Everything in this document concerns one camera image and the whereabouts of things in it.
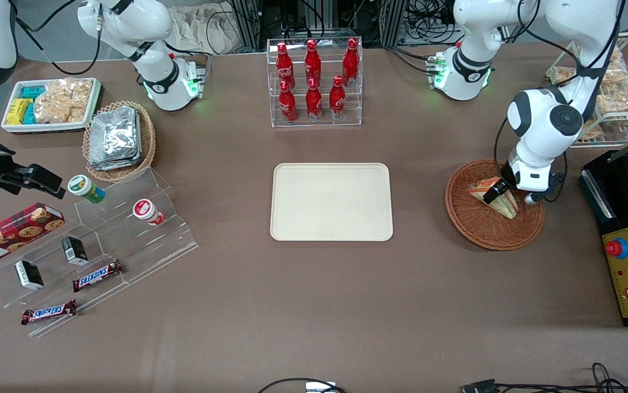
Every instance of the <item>small black box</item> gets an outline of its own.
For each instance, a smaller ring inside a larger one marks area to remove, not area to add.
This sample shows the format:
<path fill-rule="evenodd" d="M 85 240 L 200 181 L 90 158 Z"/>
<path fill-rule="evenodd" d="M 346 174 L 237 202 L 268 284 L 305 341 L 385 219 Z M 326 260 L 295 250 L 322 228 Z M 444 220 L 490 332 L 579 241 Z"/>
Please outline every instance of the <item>small black box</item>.
<path fill-rule="evenodd" d="M 34 264 L 27 261 L 15 262 L 15 271 L 20 284 L 28 289 L 40 289 L 45 286 L 42 282 L 42 276 L 39 269 Z"/>
<path fill-rule="evenodd" d="M 62 248 L 64 254 L 67 256 L 67 262 L 75 265 L 85 265 L 88 263 L 88 256 L 86 250 L 83 248 L 83 243 L 77 238 L 67 236 L 62 239 Z"/>

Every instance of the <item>white cloth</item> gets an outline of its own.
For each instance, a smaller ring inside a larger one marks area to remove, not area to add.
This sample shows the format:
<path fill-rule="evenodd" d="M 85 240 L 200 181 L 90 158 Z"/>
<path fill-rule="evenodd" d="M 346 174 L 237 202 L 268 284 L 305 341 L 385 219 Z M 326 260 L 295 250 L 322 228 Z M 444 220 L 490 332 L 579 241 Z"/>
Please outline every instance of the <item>white cloth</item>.
<path fill-rule="evenodd" d="M 177 5 L 169 8 L 174 20 L 176 48 L 221 55 L 242 46 L 235 30 L 236 14 L 229 2 L 202 5 Z"/>

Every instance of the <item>walkers cookie box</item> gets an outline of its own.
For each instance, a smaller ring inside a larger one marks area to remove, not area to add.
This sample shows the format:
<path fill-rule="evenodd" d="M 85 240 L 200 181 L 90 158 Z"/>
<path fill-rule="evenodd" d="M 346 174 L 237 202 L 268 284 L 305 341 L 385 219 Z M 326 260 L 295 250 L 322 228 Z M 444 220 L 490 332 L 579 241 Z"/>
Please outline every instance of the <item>walkers cookie box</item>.
<path fill-rule="evenodd" d="M 64 225 L 61 212 L 34 204 L 0 221 L 0 258 Z"/>

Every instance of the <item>cookie box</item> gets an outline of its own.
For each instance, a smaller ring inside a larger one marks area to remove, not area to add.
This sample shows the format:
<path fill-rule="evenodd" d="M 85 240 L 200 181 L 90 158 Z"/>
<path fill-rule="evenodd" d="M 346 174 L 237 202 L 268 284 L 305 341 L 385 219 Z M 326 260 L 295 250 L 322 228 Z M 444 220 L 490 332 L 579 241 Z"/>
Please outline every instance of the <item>cookie box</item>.
<path fill-rule="evenodd" d="M 0 258 L 64 225 L 61 212 L 34 204 L 0 221 Z"/>
<path fill-rule="evenodd" d="M 6 110 L 1 119 L 1 128 L 12 134 L 49 134 L 56 132 L 82 132 L 85 130 L 86 124 L 91 121 L 91 117 L 95 113 L 96 106 L 99 104 L 99 96 L 101 92 L 101 83 L 96 78 L 78 78 L 80 80 L 91 80 L 93 86 L 91 87 L 91 94 L 86 105 L 86 112 L 83 115 L 83 120 L 73 123 L 55 123 L 55 124 L 6 124 L 6 116 L 10 111 L 10 107 L 13 105 L 13 100 L 22 98 L 22 88 L 32 86 L 44 86 L 48 82 L 53 82 L 56 79 L 42 79 L 42 80 L 21 80 L 15 83 L 13 91 L 10 93 L 9 102 L 6 106 Z"/>

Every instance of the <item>aluminum foil package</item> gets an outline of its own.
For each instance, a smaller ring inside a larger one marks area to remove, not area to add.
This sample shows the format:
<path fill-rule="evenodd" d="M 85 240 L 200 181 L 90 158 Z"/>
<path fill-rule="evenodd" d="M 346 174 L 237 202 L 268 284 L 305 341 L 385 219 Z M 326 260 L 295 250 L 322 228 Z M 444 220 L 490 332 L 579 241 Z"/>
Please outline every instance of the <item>aluminum foil package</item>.
<path fill-rule="evenodd" d="M 93 117 L 88 164 L 97 171 L 137 165 L 142 160 L 139 113 L 124 105 Z"/>

